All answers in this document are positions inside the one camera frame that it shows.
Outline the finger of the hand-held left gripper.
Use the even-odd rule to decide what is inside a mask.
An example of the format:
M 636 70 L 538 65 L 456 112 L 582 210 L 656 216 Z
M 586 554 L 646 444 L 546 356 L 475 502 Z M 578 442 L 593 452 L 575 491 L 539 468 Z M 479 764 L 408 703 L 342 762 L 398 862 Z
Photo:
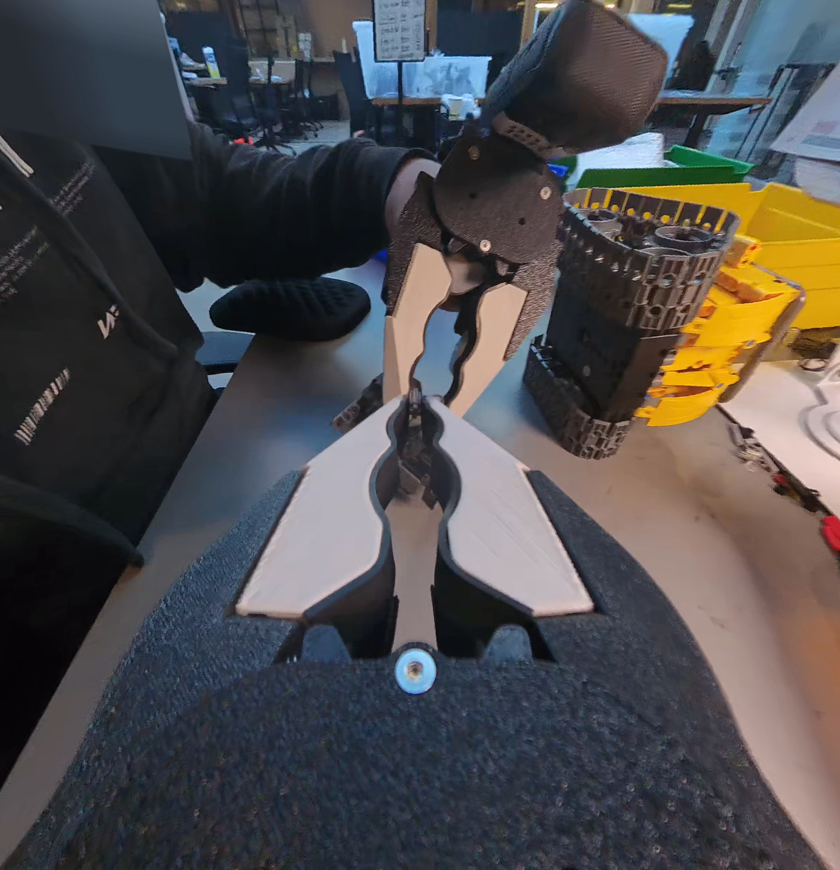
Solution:
M 526 298 L 519 287 L 491 287 L 480 294 L 450 361 L 446 405 L 456 416 L 463 417 L 500 373 Z
M 425 352 L 428 322 L 448 298 L 451 281 L 441 252 L 428 245 L 414 245 L 399 298 L 384 320 L 384 405 L 410 392 L 415 366 Z

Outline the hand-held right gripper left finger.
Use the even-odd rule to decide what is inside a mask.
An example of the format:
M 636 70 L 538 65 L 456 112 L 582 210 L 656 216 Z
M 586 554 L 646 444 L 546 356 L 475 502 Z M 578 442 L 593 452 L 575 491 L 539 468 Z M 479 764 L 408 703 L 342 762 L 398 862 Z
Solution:
M 404 397 L 308 462 L 237 599 L 243 616 L 367 617 L 393 593 L 386 517 L 399 487 Z

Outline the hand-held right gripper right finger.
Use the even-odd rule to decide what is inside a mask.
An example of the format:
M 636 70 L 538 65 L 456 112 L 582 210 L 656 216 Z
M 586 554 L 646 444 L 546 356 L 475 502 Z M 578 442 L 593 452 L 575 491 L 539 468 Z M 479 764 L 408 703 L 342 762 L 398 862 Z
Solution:
M 427 399 L 444 555 L 460 577 L 534 618 L 594 604 L 530 482 L 530 469 L 436 397 Z

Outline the grey Lego engine assembly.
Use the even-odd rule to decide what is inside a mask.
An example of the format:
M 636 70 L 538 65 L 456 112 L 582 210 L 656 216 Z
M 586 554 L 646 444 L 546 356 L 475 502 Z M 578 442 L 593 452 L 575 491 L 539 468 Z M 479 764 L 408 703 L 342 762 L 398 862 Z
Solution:
M 357 428 L 383 406 L 382 373 L 374 377 L 359 397 L 332 419 L 339 436 Z M 405 496 L 420 496 L 429 509 L 444 507 L 433 486 L 432 418 L 430 408 L 416 379 L 408 394 L 407 428 L 399 451 L 399 491 Z

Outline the yellow toy robot body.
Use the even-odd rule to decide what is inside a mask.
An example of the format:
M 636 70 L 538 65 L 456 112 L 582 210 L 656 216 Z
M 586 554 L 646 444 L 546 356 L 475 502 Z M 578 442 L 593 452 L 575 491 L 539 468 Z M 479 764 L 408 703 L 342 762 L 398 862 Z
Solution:
M 523 383 L 554 440 L 613 456 L 635 421 L 682 425 L 733 397 L 806 303 L 757 264 L 736 212 L 620 189 L 565 193 L 550 318 Z

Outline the person's left forearm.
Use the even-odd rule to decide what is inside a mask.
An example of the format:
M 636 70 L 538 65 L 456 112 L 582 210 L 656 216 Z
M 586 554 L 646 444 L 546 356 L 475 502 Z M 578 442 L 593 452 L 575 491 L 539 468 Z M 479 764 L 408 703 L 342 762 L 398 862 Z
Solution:
M 175 288 L 318 277 L 390 243 L 384 205 L 421 150 L 350 138 L 296 157 L 191 124 L 190 158 L 96 147 Z

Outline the grey desk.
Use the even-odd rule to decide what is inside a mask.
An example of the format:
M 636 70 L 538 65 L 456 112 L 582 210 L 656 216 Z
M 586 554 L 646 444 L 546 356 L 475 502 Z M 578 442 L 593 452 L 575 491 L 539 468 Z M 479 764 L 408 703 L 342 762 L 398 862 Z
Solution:
M 378 262 L 337 273 L 371 314 L 349 338 L 255 338 L 126 572 L 0 792 L 0 865 L 45 808 L 103 686 L 172 582 L 285 473 L 335 438 L 331 419 L 381 370 Z M 544 472 L 639 561 L 709 661 L 763 776 L 826 864 L 840 868 L 840 573 L 817 518 L 741 462 L 726 419 L 636 426 L 611 459 L 551 438 L 523 389 L 528 344 L 469 422 Z

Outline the person's left hand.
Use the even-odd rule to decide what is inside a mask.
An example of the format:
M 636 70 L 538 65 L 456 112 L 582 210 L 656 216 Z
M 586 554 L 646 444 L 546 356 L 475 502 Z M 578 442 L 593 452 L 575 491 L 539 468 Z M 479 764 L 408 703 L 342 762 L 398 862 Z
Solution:
M 385 225 L 390 239 L 396 233 L 401 213 L 413 195 L 419 177 L 426 174 L 435 179 L 440 168 L 436 160 L 429 158 L 410 158 L 399 167 L 384 205 Z

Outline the printed sign board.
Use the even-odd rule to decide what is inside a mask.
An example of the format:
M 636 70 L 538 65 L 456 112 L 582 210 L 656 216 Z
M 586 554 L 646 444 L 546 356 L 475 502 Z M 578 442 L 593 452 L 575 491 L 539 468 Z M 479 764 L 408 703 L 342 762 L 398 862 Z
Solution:
M 374 59 L 420 63 L 426 57 L 426 1 L 373 1 Z

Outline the green plastic bin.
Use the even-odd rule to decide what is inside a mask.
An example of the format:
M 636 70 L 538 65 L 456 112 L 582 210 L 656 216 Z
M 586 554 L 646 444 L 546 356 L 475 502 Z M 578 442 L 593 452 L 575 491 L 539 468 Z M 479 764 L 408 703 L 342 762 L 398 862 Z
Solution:
M 660 168 L 577 169 L 572 190 L 734 184 L 743 182 L 754 167 L 750 162 L 675 145 L 665 150 L 665 166 Z

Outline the pile of grey toy pieces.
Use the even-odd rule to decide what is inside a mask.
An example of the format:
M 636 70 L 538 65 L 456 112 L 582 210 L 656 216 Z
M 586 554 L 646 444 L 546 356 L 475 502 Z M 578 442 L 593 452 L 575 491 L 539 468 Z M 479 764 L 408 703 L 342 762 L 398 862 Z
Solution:
M 730 420 L 726 422 L 726 429 L 734 447 L 734 453 L 744 467 L 752 472 L 760 470 L 771 476 L 779 473 L 779 467 L 774 458 L 754 437 L 754 432 L 751 429 L 744 428 Z

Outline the yellow plastic bin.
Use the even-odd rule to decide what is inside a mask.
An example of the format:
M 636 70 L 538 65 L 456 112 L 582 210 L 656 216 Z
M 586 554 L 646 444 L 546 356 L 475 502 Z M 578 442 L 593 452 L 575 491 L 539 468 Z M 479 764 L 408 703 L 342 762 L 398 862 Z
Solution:
M 698 202 L 736 212 L 739 233 L 760 243 L 759 266 L 801 285 L 806 304 L 794 327 L 840 327 L 840 205 L 770 183 L 631 187 L 657 198 Z

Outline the white book stand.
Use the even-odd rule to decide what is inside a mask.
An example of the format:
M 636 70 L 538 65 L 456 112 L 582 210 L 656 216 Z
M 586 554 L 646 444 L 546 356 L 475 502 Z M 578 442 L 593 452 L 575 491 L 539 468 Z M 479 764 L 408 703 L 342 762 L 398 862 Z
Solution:
M 807 427 L 808 412 L 819 405 L 819 380 L 818 372 L 806 372 L 795 361 L 763 362 L 720 408 L 752 430 L 762 448 L 840 519 L 840 459 Z

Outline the red and black toy pieces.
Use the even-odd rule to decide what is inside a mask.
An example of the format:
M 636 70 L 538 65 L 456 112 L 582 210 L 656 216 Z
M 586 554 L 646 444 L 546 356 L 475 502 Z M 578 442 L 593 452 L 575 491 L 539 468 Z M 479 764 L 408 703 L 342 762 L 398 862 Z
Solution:
M 776 494 L 793 500 L 808 513 L 818 517 L 821 536 L 840 565 L 840 518 L 831 512 L 819 492 L 784 471 L 773 474 L 772 482 Z

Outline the black drawstring pouch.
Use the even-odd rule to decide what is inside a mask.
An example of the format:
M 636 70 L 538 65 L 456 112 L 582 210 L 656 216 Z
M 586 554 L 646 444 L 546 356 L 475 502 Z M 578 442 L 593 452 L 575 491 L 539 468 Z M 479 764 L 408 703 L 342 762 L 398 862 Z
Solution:
M 797 333 L 792 352 L 805 372 L 823 372 L 840 341 L 840 328 L 810 329 Z

